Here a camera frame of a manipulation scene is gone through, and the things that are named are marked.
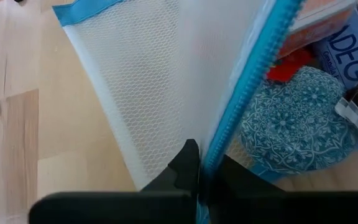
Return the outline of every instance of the cardboard box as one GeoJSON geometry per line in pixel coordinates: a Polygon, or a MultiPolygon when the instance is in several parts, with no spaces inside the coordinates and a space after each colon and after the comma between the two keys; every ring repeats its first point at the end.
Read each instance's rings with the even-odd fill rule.
{"type": "Polygon", "coordinates": [[[356,4],[357,0],[308,0],[291,27],[279,58],[339,31],[356,4]]]}

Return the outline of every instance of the light wood surface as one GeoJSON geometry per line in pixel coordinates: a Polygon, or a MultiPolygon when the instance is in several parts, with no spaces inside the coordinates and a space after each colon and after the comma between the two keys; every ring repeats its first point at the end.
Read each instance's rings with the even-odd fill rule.
{"type": "MultiPolygon", "coordinates": [[[[0,0],[0,223],[25,223],[62,190],[134,190],[93,87],[50,6],[0,0]]],[[[358,189],[358,152],[278,182],[286,190],[358,189]]]]}

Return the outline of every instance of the blue paisley pouch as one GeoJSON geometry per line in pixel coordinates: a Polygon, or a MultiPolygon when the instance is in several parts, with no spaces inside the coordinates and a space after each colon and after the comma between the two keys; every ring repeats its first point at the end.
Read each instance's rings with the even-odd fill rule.
{"type": "Polygon", "coordinates": [[[288,83],[264,81],[241,122],[248,155],[259,169],[279,174],[342,161],[358,141],[358,130],[334,110],[344,92],[340,81],[312,67],[301,68],[288,83]]]}

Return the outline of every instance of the blue fabric trim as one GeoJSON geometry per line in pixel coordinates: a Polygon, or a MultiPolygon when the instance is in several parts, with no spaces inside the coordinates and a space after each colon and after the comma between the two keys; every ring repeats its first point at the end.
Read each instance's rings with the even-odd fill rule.
{"type": "Polygon", "coordinates": [[[224,110],[218,128],[209,144],[206,156],[202,161],[203,172],[208,178],[213,177],[222,162],[226,148],[231,142],[231,137],[240,123],[246,106],[256,88],[260,85],[264,74],[269,70],[270,62],[273,62],[279,47],[285,40],[290,22],[296,17],[296,13],[304,1],[276,0],[274,7],[270,11],[270,15],[249,54],[246,65],[234,87],[231,99],[224,110]],[[276,29],[277,24],[285,24],[286,27],[283,30],[276,29]],[[276,42],[271,40],[272,36],[277,38],[276,42]]]}
{"type": "Polygon", "coordinates": [[[71,4],[52,6],[60,25],[67,26],[95,16],[123,0],[76,0],[71,4]]]}
{"type": "Polygon", "coordinates": [[[249,170],[269,183],[276,182],[282,177],[285,177],[284,174],[268,170],[258,163],[250,167],[249,170]]]}

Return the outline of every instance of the red object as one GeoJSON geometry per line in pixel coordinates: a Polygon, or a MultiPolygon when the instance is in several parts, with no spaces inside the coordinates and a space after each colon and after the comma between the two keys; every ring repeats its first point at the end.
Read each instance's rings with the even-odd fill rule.
{"type": "Polygon", "coordinates": [[[280,82],[290,81],[292,76],[313,58],[312,54],[306,49],[298,49],[290,55],[281,58],[270,68],[267,78],[280,82]]]}

